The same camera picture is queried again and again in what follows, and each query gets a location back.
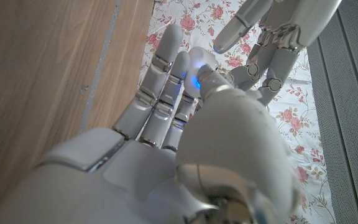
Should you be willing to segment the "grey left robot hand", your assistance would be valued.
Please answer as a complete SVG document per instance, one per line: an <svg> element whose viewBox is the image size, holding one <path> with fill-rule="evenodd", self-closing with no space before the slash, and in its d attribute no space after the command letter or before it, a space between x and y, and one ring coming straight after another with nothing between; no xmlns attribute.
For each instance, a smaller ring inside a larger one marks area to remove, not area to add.
<svg viewBox="0 0 358 224"><path fill-rule="evenodd" d="M233 69L234 84L247 91L263 74L260 102L268 105L287 80L301 50L322 33L341 0L246 0L214 41L223 54L258 25L261 33L246 65Z"/></svg>

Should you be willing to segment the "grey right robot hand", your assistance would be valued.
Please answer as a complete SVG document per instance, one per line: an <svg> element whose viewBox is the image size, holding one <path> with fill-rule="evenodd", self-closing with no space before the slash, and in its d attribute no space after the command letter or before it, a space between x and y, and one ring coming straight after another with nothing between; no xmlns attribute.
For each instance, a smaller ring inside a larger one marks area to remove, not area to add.
<svg viewBox="0 0 358 224"><path fill-rule="evenodd" d="M165 29L140 90L111 128L43 156L0 204L0 223L282 223L299 183L256 91L200 66L203 105L170 122L158 98L188 76L178 25Z"/></svg>

